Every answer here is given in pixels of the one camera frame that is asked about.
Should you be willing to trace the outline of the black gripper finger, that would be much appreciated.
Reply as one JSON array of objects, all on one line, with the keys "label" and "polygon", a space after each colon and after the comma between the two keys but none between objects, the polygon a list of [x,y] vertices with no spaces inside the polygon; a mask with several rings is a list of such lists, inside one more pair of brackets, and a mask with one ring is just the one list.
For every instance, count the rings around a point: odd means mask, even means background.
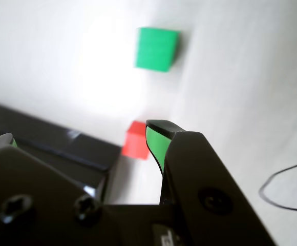
[{"label": "black gripper finger", "polygon": [[83,188],[0,136],[0,245],[117,245]]},{"label": "black gripper finger", "polygon": [[168,182],[191,245],[274,245],[202,133],[146,121],[146,144]]}]

